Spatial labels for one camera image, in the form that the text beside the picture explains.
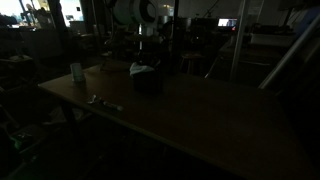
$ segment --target white cup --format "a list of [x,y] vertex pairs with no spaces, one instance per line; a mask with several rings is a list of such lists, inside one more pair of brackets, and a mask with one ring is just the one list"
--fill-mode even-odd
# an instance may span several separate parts
[[82,82],[86,80],[80,63],[70,64],[70,69],[71,69],[73,82]]

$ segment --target floor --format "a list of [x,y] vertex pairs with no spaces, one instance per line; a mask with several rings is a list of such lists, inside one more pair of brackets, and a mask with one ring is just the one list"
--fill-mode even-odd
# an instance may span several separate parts
[[[69,64],[81,62],[83,68],[104,61],[100,57],[64,56],[43,62],[42,81],[70,73]],[[18,93],[1,95],[1,100],[22,127],[35,125],[46,137],[27,152],[27,164],[13,176],[25,179],[241,179],[229,172],[192,158],[164,144],[134,133],[97,116],[79,123],[83,140],[77,143],[63,124],[43,126],[51,121],[50,112],[58,100],[30,86]],[[319,167],[315,145],[307,129],[300,129],[302,141],[313,163]]]

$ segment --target wooden table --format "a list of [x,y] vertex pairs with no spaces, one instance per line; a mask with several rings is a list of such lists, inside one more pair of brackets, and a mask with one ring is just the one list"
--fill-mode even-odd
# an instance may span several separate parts
[[[154,97],[135,92],[128,72],[95,66],[85,76],[80,85],[67,75],[39,87],[247,179],[316,178],[270,92],[179,74],[168,77],[164,93]],[[93,94],[124,110],[87,104]]]

